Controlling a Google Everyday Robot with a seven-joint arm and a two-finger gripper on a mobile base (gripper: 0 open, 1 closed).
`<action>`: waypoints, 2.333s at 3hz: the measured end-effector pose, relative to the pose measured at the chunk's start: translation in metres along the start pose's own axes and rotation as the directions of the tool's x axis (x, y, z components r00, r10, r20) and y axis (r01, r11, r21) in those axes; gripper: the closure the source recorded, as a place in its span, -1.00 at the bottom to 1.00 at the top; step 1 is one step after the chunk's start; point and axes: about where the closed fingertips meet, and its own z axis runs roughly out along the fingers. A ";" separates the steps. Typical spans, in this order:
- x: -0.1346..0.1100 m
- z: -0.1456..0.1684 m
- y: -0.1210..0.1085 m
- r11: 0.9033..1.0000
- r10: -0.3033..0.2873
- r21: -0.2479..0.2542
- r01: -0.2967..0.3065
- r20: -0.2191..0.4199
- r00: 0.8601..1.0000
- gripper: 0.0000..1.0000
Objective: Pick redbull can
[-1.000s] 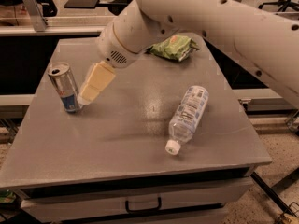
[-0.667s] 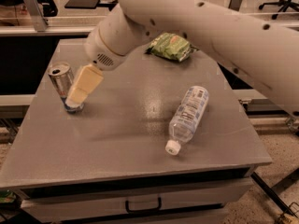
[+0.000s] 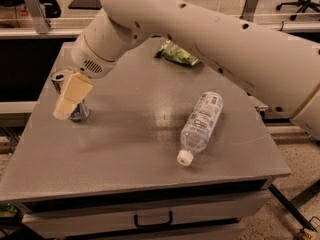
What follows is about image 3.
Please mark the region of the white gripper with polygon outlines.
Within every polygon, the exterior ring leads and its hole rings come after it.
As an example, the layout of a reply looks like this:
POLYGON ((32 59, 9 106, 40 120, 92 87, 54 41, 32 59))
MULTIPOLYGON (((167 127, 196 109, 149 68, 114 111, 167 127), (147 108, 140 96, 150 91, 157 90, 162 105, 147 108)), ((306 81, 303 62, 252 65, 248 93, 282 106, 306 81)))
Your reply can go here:
POLYGON ((71 49, 71 59, 81 73, 71 74, 62 85, 53 115, 60 120, 68 119, 93 88, 90 78, 106 76, 116 65, 96 55, 81 34, 71 49))

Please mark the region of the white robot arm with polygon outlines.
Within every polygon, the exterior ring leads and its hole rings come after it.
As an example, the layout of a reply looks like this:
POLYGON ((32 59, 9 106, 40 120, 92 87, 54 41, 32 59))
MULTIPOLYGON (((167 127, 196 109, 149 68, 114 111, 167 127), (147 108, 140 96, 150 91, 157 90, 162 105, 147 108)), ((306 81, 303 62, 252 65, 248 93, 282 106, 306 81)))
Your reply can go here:
POLYGON ((319 45, 182 0, 100 0, 71 51, 71 77, 54 109, 65 120, 127 51, 172 40, 282 117, 320 139, 319 45))

